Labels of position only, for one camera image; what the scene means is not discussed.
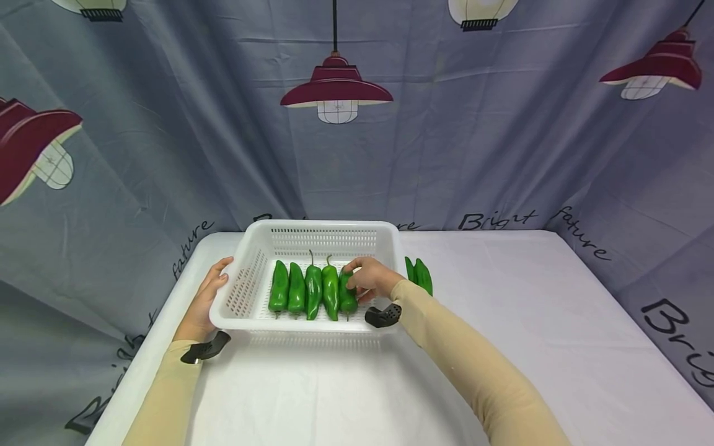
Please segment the beige sleeve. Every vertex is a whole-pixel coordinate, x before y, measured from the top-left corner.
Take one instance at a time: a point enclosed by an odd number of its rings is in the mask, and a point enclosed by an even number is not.
[[[492,446],[570,444],[533,384],[480,333],[408,280],[391,297],[407,333],[471,406]]]
[[[124,446],[183,446],[201,361],[181,362],[195,340],[173,341],[164,354]]]

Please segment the pendant lamp illustration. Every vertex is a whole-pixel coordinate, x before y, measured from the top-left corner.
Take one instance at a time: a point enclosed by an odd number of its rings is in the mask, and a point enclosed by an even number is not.
[[[448,0],[448,10],[463,31],[487,31],[509,15],[517,3],[518,0]]]
[[[704,1],[700,0],[681,28],[657,42],[643,58],[612,70],[600,78],[600,82],[608,85],[624,83],[620,97],[629,101],[650,98],[668,83],[688,90],[699,89],[702,70],[693,58],[695,42],[689,40],[687,26]]]
[[[126,0],[52,0],[54,3],[81,14],[89,21],[122,21],[121,12],[126,8]]]
[[[0,98],[0,206],[17,199],[35,178],[64,189],[74,174],[62,143],[81,128],[68,110],[37,113],[22,102]]]
[[[280,101],[286,107],[317,107],[317,117],[328,124],[354,121],[360,106],[392,102],[392,95],[375,83],[362,80],[357,66],[337,51],[337,0],[332,1],[330,56],[316,66],[308,83],[290,90]]]

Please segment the left hand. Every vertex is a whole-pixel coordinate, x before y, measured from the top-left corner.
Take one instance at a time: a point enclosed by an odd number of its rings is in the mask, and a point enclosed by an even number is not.
[[[228,282],[228,274],[221,274],[221,271],[232,261],[232,257],[220,259],[208,270],[208,274],[203,279],[201,286],[198,287],[198,292],[188,306],[183,320],[178,324],[174,340],[195,340],[198,343],[203,343],[206,341],[206,337],[216,329],[208,319],[208,310],[211,309],[218,289]]]

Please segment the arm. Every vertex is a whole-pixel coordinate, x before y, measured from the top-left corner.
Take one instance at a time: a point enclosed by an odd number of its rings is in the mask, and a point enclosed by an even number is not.
[[[480,333],[377,260],[357,258],[345,269],[357,267],[348,288],[402,307],[402,326],[471,406],[492,446],[570,444],[533,384]]]
[[[181,362],[181,356],[193,344],[204,342],[216,329],[208,319],[208,309],[216,291],[228,282],[228,276],[222,275],[221,271],[232,260],[231,257],[224,258],[213,265],[198,287],[124,438],[124,446],[183,446],[185,443],[201,361],[186,364]]]

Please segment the lamp cord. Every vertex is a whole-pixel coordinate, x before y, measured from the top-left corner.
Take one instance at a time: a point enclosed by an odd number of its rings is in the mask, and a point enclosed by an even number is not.
[[[694,9],[694,12],[692,13],[692,15],[690,15],[690,16],[689,16],[689,19],[687,19],[687,21],[684,22],[684,26],[682,26],[683,28],[686,28],[687,25],[689,24],[689,22],[691,22],[692,19],[694,19],[694,16],[697,15],[697,13],[699,12],[699,8],[702,7],[702,5],[704,4],[704,1],[705,1],[705,0],[700,0],[700,1],[699,1],[699,4],[698,4],[697,7]]]
[[[332,52],[337,52],[337,0],[332,0]]]

